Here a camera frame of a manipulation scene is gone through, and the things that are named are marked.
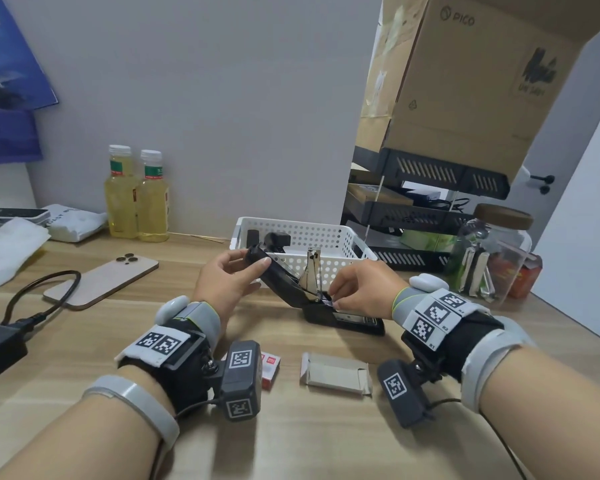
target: blue poster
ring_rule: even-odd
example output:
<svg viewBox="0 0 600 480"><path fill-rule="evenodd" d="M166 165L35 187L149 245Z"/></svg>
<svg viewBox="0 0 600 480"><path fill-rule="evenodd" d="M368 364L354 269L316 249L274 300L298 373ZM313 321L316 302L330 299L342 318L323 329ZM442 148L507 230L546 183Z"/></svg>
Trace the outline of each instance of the blue poster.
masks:
<svg viewBox="0 0 600 480"><path fill-rule="evenodd" d="M0 0L0 108L31 110L57 102L47 77Z"/></svg>

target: finger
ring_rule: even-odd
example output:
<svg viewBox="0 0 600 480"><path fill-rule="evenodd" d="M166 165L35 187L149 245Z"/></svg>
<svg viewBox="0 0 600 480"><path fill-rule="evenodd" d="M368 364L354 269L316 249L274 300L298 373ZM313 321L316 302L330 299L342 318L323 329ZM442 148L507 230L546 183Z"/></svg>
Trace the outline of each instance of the finger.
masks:
<svg viewBox="0 0 600 480"><path fill-rule="evenodd" d="M242 296L247 296L248 294L251 294L254 291L259 290L261 286L262 285L260 283L250 283L249 286L247 286L247 288L245 288L244 291L242 292Z"/></svg>
<svg viewBox="0 0 600 480"><path fill-rule="evenodd" d="M358 269L355 264L344 266L338 271L335 279L329 286L329 294L334 296L338 293L338 290L344 286L345 283L355 281L358 282Z"/></svg>
<svg viewBox="0 0 600 480"><path fill-rule="evenodd" d="M236 259L235 261L231 261L229 264L224 266L224 271L229 274L237 273L238 271L242 271L248 266L248 263L244 261L244 259Z"/></svg>
<svg viewBox="0 0 600 480"><path fill-rule="evenodd" d="M340 288L335 295L332 295L331 300L332 301L337 301L341 298L344 298L346 296L350 296L353 293L355 293L356 291L358 291L358 283L355 281L349 281L344 283L344 285L342 286L342 288Z"/></svg>
<svg viewBox="0 0 600 480"><path fill-rule="evenodd" d="M243 269L242 271L238 271L234 274L237 276L243 286L247 286L250 282L257 280L261 275L267 270L267 268L271 265L271 258L266 257L262 258L259 261L256 261L252 265Z"/></svg>
<svg viewBox="0 0 600 480"><path fill-rule="evenodd" d="M224 268L224 266L231 261L244 258L245 254L247 254L246 249L229 250L218 254L218 256L214 258L214 261Z"/></svg>
<svg viewBox="0 0 600 480"><path fill-rule="evenodd" d="M348 310L351 312L361 312L360 293L353 293L351 296L346 296L337 300L333 307L336 310Z"/></svg>

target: human hand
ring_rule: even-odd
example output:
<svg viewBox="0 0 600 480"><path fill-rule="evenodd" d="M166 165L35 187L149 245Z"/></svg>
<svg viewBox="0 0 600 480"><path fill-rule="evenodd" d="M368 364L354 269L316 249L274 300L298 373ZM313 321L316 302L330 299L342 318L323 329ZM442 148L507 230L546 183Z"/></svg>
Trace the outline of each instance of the human hand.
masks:
<svg viewBox="0 0 600 480"><path fill-rule="evenodd" d="M271 264L267 257L247 266L245 254L246 249L225 251L211 259L200 271L193 291L193 301L206 301L220 316L223 331L240 298L260 288L260 283L252 281Z"/></svg>
<svg viewBox="0 0 600 480"><path fill-rule="evenodd" d="M329 294L336 310L390 320L393 300L407 286L384 262L364 259L339 270Z"/></svg>

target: wooden lid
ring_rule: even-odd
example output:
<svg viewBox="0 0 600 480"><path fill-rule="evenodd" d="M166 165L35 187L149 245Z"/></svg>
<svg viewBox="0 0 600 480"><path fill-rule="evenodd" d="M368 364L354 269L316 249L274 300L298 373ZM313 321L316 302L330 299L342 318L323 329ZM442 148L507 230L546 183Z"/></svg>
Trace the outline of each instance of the wooden lid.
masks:
<svg viewBox="0 0 600 480"><path fill-rule="evenodd" d="M479 203L473 215L487 224L507 229L528 230L534 223L534 218L526 212L492 203Z"/></svg>

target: yellow liquid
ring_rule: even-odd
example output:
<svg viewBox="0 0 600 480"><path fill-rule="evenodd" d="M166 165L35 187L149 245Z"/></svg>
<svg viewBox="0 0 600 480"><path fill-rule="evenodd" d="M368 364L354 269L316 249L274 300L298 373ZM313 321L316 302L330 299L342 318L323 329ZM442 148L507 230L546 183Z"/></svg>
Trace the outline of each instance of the yellow liquid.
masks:
<svg viewBox="0 0 600 480"><path fill-rule="evenodd" d="M112 157L112 166L122 168L122 175L111 175L104 182L104 195L107 201L109 232L113 237L135 239L138 235L136 202L134 191L138 178L133 176L131 157Z"/></svg>
<svg viewBox="0 0 600 480"><path fill-rule="evenodd" d="M169 185L163 178L145 178L137 187L138 238L162 242L169 238Z"/></svg>

